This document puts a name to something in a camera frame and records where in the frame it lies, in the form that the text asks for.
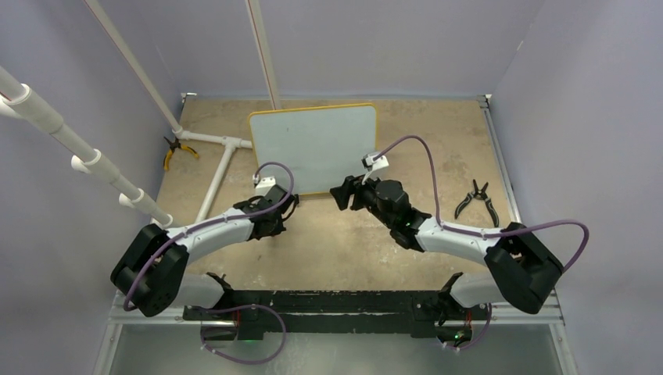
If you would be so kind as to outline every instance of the robotic arm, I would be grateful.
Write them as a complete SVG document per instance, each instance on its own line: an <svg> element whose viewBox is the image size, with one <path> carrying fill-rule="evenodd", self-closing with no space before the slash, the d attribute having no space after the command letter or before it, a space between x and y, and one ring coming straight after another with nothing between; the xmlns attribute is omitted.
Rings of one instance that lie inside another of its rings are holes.
<svg viewBox="0 0 663 375"><path fill-rule="evenodd" d="M456 274L447 283L445 289L459 309L507 301L530 314L541 310L564 267L534 234L508 235L525 228L520 223L490 229L452 223L440 226L431 214L412 207L399 181L380 180L389 163L383 155L374 157L370 154L362 160L366 174L348 176L341 186L330 190L339 209L347 209L353 197L350 209L368 210L389 228L401 247L445 252L487 266L489 273Z"/></svg>
<svg viewBox="0 0 663 375"><path fill-rule="evenodd" d="M197 305L214 307L229 288L225 281L209 273L204 276L185 275L187 265L215 252L219 248L239 242L273 237L285 230L283 217L296 195L289 195L283 204L271 212L251 216L280 202L288 192L272 177L263 178L256 186L256 196L235 203L231 209L195 226L200 228L188 234L193 226L163 230L155 224L143 227L131 242L111 274L115 286L128 295L140 270L155 252L172 238L178 238L162 252L138 282L131 301L147 317L161 313L170 305ZM246 218L225 220L231 216Z"/></svg>

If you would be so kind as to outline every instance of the yellow border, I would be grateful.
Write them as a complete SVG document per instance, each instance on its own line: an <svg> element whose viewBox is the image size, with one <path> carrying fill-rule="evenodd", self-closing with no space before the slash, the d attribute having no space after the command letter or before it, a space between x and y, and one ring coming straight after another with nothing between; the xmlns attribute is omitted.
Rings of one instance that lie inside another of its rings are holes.
<svg viewBox="0 0 663 375"><path fill-rule="evenodd" d="M319 109L331 109L331 108L348 108L348 107L365 107L365 106L371 106L373 109L375 109L375 149L378 149L378 127L380 124L380 121L378 119L378 108L375 106L373 103L357 103L357 104L339 104L339 105L324 105L322 107L304 107L304 108L293 108L293 109L276 109L276 110L271 110L271 111L259 111L259 112L252 112L249 114L249 117L246 118L246 123L249 125L249 132L251 133L251 143L254 142L253 140L253 130L251 129L251 117L253 115L266 115L268 113L283 113L283 112L302 112L302 111L314 111L314 110L319 110ZM256 158L256 165L258 166L258 153L256 152L256 148L253 149L253 156ZM306 193L306 194L300 194L299 196L314 196L314 195L328 195L328 191L321 191L318 193Z"/></svg>

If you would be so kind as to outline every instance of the metal frame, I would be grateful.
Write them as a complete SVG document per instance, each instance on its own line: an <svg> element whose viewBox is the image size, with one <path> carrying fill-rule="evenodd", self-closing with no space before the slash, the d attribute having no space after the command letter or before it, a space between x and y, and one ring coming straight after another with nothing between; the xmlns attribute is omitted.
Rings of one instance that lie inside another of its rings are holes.
<svg viewBox="0 0 663 375"><path fill-rule="evenodd" d="M502 176L503 188L507 196L507 201L509 203L509 215L511 220L520 221L520 212L518 211L518 205L516 204L513 189L511 188L511 181L507 173L506 166L504 164L504 159L502 157L502 151L500 149L500 144L497 140L495 129L493 126L493 120L490 116L490 111L488 107L488 101L485 96L478 96L477 102L481 107L484 119L486 122L486 128L490 135L491 145L493 146L493 152L495 155L495 160L498 167L500 168L500 174ZM120 292L117 292L113 300L113 305L111 306L109 312L108 326L104 334L102 347L100 349L99 357L95 365L94 375L106 375L109 374L111 365L113 364L113 357L115 356L115 351L117 347L117 342L120 339L122 334L122 327L125 324L149 324L149 325L178 325L178 324L193 324L200 325L198 321L187 321L183 320L181 314L183 312L182 308L169 308L158 316L152 318L144 317L139 311L125 312L122 308L122 302L124 300L124 295ZM449 325L461 325L463 322L460 321L448 321ZM205 325L217 325L222 327L232 326L231 321L208 321L205 322ZM541 311L536 315L529 315L525 312L517 310L515 307L510 304L496 303L493 306L493 319L491 324L499 325L515 325L515 324L546 324L550 328L550 335L553 338L554 349L557 354L557 358L560 363L561 371L564 375L577 375L577 367L575 360L573 358L572 351L568 346L568 340L566 338L566 331L564 330L564 319L561 313L559 299L557 298L557 292L553 290L550 294L550 297L546 300L546 303L541 308Z"/></svg>

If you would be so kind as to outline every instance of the gray wall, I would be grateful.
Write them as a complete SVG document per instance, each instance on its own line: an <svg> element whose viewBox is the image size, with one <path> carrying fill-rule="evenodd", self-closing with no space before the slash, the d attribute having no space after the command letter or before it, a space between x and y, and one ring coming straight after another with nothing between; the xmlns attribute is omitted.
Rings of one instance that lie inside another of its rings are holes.
<svg viewBox="0 0 663 375"><path fill-rule="evenodd" d="M244 0L130 1L181 91L267 94ZM261 4L284 96L444 97L493 92L543 0Z"/></svg>
<svg viewBox="0 0 663 375"><path fill-rule="evenodd" d="M170 129L83 2L3 1L0 65L157 192ZM110 270L148 218L29 123L0 117L0 131L0 373L90 373Z"/></svg>
<svg viewBox="0 0 663 375"><path fill-rule="evenodd" d="M548 0L493 119L525 223L590 226L559 295L581 373L661 373L663 2ZM564 261L579 230L541 233Z"/></svg>

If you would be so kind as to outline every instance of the black handle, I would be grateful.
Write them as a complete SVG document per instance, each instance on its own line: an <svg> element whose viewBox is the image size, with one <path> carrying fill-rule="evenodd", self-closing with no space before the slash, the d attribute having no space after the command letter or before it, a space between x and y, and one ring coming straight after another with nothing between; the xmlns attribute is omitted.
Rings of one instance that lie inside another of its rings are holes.
<svg viewBox="0 0 663 375"><path fill-rule="evenodd" d="M493 201L491 201L490 198L486 199L486 208L488 209L490 218L493 219L493 225L495 228L499 227L500 217L497 215L497 211L495 211L495 208L493 207Z"/></svg>
<svg viewBox="0 0 663 375"><path fill-rule="evenodd" d="M468 193L465 199L458 205L458 207L456 207L456 211L453 212L454 219L458 219L458 216L461 215L461 211L463 211L463 209L470 204L471 200L472 200L472 193Z"/></svg>

